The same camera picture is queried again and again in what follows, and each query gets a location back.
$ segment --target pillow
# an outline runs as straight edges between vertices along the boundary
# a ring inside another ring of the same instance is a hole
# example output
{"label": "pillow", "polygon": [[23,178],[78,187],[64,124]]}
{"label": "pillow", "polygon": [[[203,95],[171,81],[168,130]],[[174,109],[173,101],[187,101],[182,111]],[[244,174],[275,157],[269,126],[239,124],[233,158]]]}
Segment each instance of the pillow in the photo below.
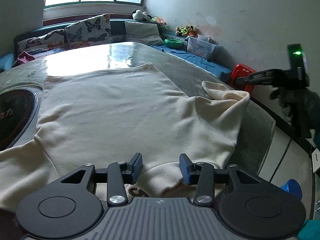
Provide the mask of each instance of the pillow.
{"label": "pillow", "polygon": [[124,22],[125,38],[127,41],[146,45],[164,45],[159,36],[158,25],[153,23]]}
{"label": "pillow", "polygon": [[30,55],[47,52],[56,48],[64,47],[64,30],[55,30],[39,37],[33,37],[19,41],[18,54],[23,51],[28,52]]}
{"label": "pillow", "polygon": [[34,55],[34,57],[35,57],[35,59],[37,59],[37,58],[45,57],[45,56],[56,54],[56,53],[63,52],[63,51],[66,51],[66,50],[64,48],[56,48],[56,49],[49,50],[47,52],[38,53],[38,54]]}
{"label": "pillow", "polygon": [[72,49],[112,43],[110,14],[101,14],[65,27]]}

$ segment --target blue gripper pad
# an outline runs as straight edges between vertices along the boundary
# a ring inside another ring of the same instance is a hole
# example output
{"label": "blue gripper pad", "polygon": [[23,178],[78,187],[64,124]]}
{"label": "blue gripper pad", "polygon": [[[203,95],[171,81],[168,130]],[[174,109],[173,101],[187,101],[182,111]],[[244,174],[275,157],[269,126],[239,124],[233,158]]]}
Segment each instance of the blue gripper pad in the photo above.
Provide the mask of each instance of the blue gripper pad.
{"label": "blue gripper pad", "polygon": [[142,154],[140,154],[137,160],[132,164],[132,173],[131,173],[132,183],[137,182],[141,170],[142,170]]}
{"label": "blue gripper pad", "polygon": [[184,182],[187,185],[190,185],[191,184],[191,175],[190,175],[189,166],[186,163],[185,159],[182,157],[182,155],[180,155],[180,157],[179,157],[179,167],[180,167],[180,171],[182,173]]}

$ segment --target gray pillow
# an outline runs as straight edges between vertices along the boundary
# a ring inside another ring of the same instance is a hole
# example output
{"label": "gray pillow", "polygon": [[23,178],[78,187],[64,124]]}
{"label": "gray pillow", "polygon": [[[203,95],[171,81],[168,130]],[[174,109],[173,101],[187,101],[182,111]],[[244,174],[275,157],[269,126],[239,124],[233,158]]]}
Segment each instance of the gray pillow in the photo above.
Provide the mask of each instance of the gray pillow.
{"label": "gray pillow", "polygon": [[138,42],[146,45],[164,45],[159,36],[158,26],[153,23],[124,22],[126,41]]}

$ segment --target panda plush toy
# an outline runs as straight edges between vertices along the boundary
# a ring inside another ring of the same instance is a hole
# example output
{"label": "panda plush toy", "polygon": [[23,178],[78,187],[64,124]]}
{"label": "panda plush toy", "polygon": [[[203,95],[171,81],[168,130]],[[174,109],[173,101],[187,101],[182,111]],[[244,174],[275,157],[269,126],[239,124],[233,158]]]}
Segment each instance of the panda plush toy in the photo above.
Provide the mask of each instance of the panda plush toy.
{"label": "panda plush toy", "polygon": [[137,21],[151,21],[152,18],[151,15],[149,15],[147,12],[142,12],[140,10],[133,11],[132,17]]}

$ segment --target black cooktop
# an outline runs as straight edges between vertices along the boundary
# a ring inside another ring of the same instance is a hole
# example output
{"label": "black cooktop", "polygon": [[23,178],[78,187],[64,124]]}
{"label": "black cooktop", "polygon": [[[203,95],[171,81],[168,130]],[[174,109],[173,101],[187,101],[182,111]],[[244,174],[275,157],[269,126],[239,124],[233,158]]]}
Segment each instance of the black cooktop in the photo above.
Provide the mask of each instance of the black cooktop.
{"label": "black cooktop", "polygon": [[11,147],[28,127],[37,107],[36,94],[15,89],[0,95],[0,151]]}

